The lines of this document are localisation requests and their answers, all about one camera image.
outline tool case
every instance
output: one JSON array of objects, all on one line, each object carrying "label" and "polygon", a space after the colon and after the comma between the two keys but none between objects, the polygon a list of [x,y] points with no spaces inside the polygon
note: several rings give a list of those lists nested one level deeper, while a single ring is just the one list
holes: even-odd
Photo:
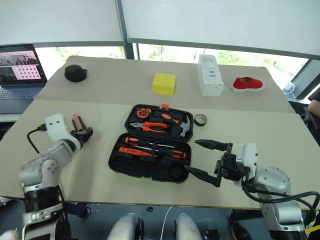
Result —
[{"label": "tool case", "polygon": [[165,104],[138,104],[124,126],[127,132],[117,139],[108,162],[113,171],[161,182],[181,183],[188,178],[184,165],[191,164],[187,144],[193,135],[191,113]]}]

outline black tool case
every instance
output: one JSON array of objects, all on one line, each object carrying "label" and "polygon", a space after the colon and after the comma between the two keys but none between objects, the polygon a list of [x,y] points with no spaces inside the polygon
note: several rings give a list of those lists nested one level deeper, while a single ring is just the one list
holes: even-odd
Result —
[{"label": "black tool case", "polygon": [[[150,115],[145,118],[139,118],[137,116],[137,111],[141,109],[151,110]],[[188,117],[190,122],[189,130],[185,132],[185,136],[181,136],[180,134],[183,129],[179,125],[171,125],[168,123],[169,120],[159,117],[158,115],[158,117],[156,117],[155,114],[168,114],[173,117],[176,122],[181,121],[184,123],[188,121]],[[158,126],[150,127],[156,131],[165,131],[153,132],[143,131],[141,127],[134,127],[131,125],[131,123],[143,122],[164,123],[168,125],[168,128]],[[112,170],[137,178],[151,177],[152,180],[161,182],[181,183],[188,178],[189,172],[184,168],[184,165],[190,166],[191,164],[191,148],[187,144],[193,135],[193,116],[191,113],[169,108],[167,105],[159,107],[154,105],[138,104],[132,108],[124,126],[128,132],[119,136],[109,158],[108,164]],[[140,144],[140,146],[150,148],[152,150],[138,148],[134,145],[127,144],[126,138],[139,138],[140,140],[149,141],[152,144]],[[120,148],[139,150],[152,155],[132,155],[126,152],[119,152]],[[159,154],[158,151],[155,151],[159,150],[159,148],[183,152],[185,153],[185,159],[177,159],[176,155],[172,155],[175,156],[172,157],[167,154]]]}]

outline white box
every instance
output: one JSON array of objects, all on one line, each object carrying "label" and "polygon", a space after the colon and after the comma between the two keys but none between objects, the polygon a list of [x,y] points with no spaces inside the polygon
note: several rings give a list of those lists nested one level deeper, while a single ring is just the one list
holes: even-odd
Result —
[{"label": "white box", "polygon": [[197,65],[202,96],[219,97],[225,89],[215,56],[199,55]]}]

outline laptop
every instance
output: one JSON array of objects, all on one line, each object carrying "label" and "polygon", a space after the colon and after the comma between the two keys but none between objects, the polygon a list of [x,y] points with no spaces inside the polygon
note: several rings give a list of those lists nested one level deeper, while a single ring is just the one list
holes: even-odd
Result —
[{"label": "laptop", "polygon": [[32,44],[0,46],[0,114],[21,114],[47,82]]}]

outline orange pliers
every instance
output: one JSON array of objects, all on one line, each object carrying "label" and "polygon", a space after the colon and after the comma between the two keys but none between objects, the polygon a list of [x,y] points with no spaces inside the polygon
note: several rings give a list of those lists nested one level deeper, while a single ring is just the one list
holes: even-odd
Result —
[{"label": "orange pliers", "polygon": [[152,127],[159,127],[159,128],[164,128],[164,129],[168,128],[167,124],[164,124],[161,122],[148,122],[148,121],[145,121],[144,123],[132,122],[132,123],[130,123],[130,125],[135,128],[142,128],[142,131],[144,131],[144,132],[156,132],[156,133],[166,133],[166,132],[151,129]]}]

